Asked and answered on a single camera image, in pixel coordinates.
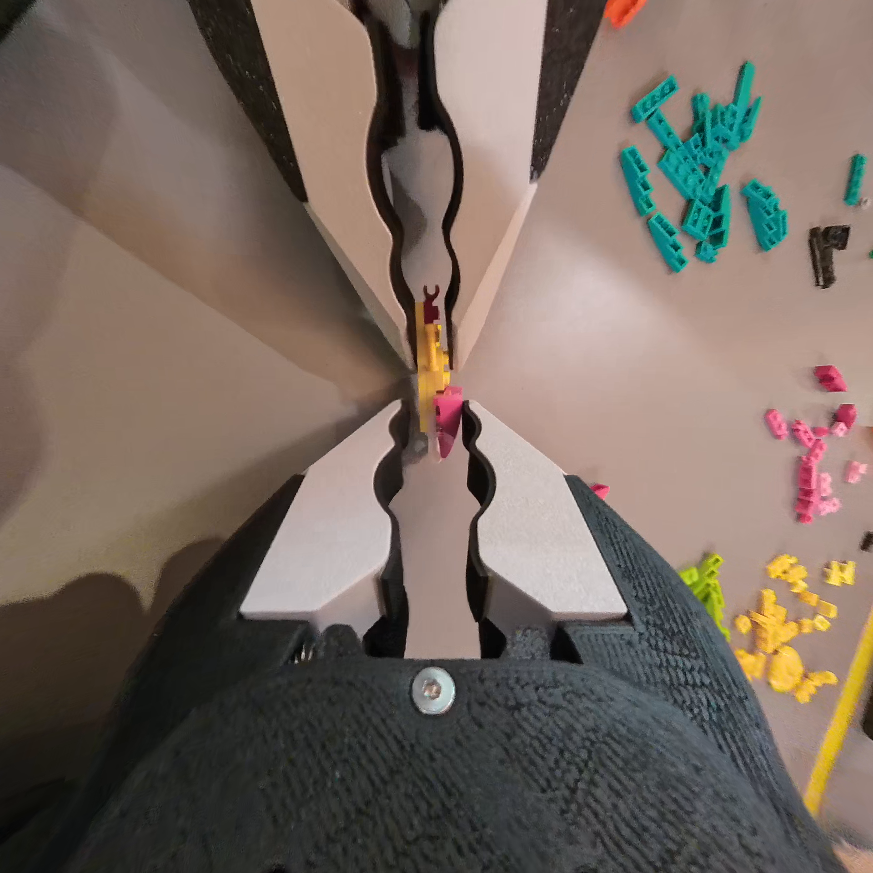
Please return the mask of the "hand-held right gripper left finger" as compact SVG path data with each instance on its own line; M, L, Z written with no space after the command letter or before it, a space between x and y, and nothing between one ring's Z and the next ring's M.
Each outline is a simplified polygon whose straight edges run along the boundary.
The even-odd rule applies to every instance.
M405 654L409 602L391 503L403 486L409 406L390 402L302 476L240 608L322 633L351 627L375 657Z

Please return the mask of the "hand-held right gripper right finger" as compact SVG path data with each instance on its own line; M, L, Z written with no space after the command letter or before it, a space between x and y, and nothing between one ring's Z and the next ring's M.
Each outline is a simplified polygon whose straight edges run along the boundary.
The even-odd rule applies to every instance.
M463 404L466 484L478 503L466 593L482 657L501 657L518 631L608 627L627 603L566 473L477 401Z

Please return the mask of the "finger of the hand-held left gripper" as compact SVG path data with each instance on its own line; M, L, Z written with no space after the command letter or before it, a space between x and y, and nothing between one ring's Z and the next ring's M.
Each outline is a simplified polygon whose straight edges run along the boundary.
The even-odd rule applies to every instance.
M392 263L399 231L380 211L370 149L378 86L364 23L341 2L252 3L303 182L306 210L387 342L414 368L408 304Z
M436 16L436 95L460 147L460 201L450 221L457 260L452 363L484 327L529 212L547 4L450 1Z

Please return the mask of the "yellow and pink lego assembly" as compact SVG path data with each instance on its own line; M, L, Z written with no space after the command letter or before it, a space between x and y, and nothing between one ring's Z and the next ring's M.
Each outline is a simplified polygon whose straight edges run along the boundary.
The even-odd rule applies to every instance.
M461 429L463 388L452 385L450 355L442 344L440 287L425 286L422 293L415 308L419 431L433 441L436 457L444 461Z

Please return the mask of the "cluster of lime green lego pieces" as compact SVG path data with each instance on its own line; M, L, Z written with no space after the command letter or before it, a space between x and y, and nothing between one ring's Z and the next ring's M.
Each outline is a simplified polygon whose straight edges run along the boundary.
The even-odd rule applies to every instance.
M719 572L723 564L724 558L721 555L708 552L697 565L679 570L678 575L729 642L730 631L724 623L726 602L719 581Z

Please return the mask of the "pile of teal lego pieces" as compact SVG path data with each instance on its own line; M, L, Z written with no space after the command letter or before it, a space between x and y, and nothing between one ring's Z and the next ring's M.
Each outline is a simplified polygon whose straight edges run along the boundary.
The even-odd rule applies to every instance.
M621 150L618 163L630 201L673 273L682 272L690 262L684 239L693 245L692 256L707 265L716 263L728 245L733 198L723 175L729 158L749 142L758 124L762 98L752 93L755 74L754 63L746 61L739 68L733 98L727 103L713 102L708 93L694 93L692 125L685 137L664 113L668 101L679 92L673 75L630 107L630 119L644 125L661 147L654 166L682 199L682 215L675 223L656 204L651 165L638 146Z

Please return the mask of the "pile of yellow lego pieces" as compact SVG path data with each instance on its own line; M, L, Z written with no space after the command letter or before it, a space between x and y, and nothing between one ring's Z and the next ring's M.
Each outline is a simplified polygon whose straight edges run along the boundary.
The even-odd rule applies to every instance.
M856 564L830 561L813 572L781 552L763 573L753 607L734 619L740 636L734 654L747 679L809 704L841 682L823 660L823 644L827 634L835 635L841 615L836 595L855 584Z

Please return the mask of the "pile of pink lego pieces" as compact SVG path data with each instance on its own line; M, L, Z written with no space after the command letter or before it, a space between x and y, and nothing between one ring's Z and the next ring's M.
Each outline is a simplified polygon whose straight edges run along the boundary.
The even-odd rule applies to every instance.
M798 453L792 474L791 513L803 526L840 510L842 502L835 492L835 480L856 485L871 472L871 461L855 457L847 457L838 474L829 470L828 463L835 460L831 450L861 433L862 417L858 405L846 398L848 382L841 368L829 362L817 364L811 376L813 387L831 401L819 423L788 416L775 407L762 414L771 438L788 442Z

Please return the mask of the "black lego piece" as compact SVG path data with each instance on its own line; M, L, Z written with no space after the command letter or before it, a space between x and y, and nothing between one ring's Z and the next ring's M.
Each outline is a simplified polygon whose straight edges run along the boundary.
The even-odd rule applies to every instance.
M808 246L816 287L825 290L834 285L834 254L846 249L850 231L847 224L815 226L809 230Z

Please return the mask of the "yellow stick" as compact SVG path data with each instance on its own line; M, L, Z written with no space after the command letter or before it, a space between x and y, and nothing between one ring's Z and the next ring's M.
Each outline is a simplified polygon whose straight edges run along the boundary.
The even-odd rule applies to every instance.
M861 696L868 684L872 663L872 611L868 612L863 631L835 710L814 758L813 768L803 792L803 802L810 814L817 818L821 812L824 794L843 750L849 727L855 721Z

